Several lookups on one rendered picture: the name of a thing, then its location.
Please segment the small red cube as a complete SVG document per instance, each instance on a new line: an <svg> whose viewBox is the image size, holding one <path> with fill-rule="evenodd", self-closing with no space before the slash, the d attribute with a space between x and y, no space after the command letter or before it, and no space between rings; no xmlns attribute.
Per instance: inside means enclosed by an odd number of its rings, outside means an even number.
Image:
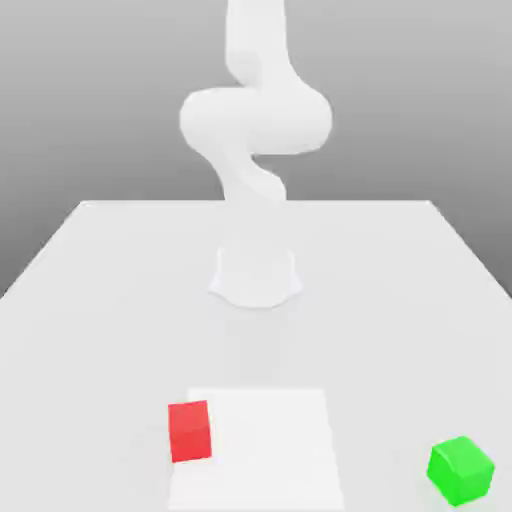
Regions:
<svg viewBox="0 0 512 512"><path fill-rule="evenodd" d="M210 458L212 439L206 400L168 405L168 431L173 463Z"/></svg>

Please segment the small green cube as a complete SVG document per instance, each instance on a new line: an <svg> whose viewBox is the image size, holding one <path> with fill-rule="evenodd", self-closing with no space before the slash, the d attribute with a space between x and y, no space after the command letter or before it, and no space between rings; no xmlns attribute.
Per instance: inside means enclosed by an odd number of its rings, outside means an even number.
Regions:
<svg viewBox="0 0 512 512"><path fill-rule="evenodd" d="M446 501L454 507L485 496L495 463L470 438L459 436L435 444L426 475Z"/></svg>

